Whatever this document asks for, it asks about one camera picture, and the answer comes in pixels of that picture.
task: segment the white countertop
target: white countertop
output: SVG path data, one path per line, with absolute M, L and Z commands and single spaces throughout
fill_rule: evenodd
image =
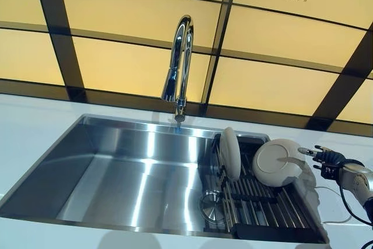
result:
M 0 94 L 0 196 L 5 194 L 31 165 L 82 114 L 99 114 L 141 121 L 174 122 L 172 114 L 97 106 L 66 101 L 35 99 Z M 237 131 L 257 132 L 271 139 L 287 138 L 304 147 L 315 144 L 341 152 L 346 157 L 362 161 L 373 169 L 373 138 L 332 134 L 276 127 L 270 125 L 187 117 L 184 124 L 199 127 L 233 127 Z M 316 177 L 319 195 L 317 207 L 332 248 L 360 248 L 373 238 L 371 229 L 351 218 L 339 197 L 335 182 Z M 363 208 L 346 192 L 353 211 L 367 219 Z M 0 218 L 0 248 L 122 248 L 133 244 L 136 248 L 270 248 L 273 243 L 185 237 L 170 234 L 119 232 L 84 227 L 50 225 Z M 276 248 L 330 248 L 325 245 L 276 243 Z

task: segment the dish drying rack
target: dish drying rack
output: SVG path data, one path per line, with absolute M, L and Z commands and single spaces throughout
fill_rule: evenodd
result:
M 226 232 L 239 239 L 325 243 L 292 184 L 273 188 L 255 178 L 251 162 L 259 147 L 247 149 L 249 144 L 240 143 L 241 175 L 232 182 L 217 144 L 213 155 L 218 166 L 216 175 Z

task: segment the white plate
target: white plate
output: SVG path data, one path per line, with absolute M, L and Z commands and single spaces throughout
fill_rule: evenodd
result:
M 292 183 L 302 173 L 305 159 L 300 145 L 288 139 L 266 142 L 255 153 L 252 171 L 264 185 L 281 187 Z
M 227 177 L 236 181 L 241 174 L 241 154 L 237 137 L 231 127 L 227 127 L 220 137 L 220 156 L 226 167 Z

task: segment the sink drain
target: sink drain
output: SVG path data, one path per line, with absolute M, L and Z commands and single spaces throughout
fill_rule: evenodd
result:
M 224 223 L 223 204 L 220 192 L 215 190 L 206 191 L 200 199 L 199 208 L 202 216 L 212 224 Z

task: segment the chrome faucet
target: chrome faucet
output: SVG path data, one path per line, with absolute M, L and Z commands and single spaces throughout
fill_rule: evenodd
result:
M 181 18 L 175 38 L 173 48 L 171 50 L 170 68 L 164 83 L 161 98 L 168 102 L 175 102 L 176 112 L 175 120 L 181 123 L 185 120 L 185 106 L 187 104 L 187 84 L 189 68 L 191 66 L 191 55 L 193 46 L 193 21 L 189 15 Z M 180 68 L 180 60 L 184 51 L 184 63 L 181 72 L 181 85 L 179 96 L 175 99 L 176 89 L 178 84 L 178 73 Z

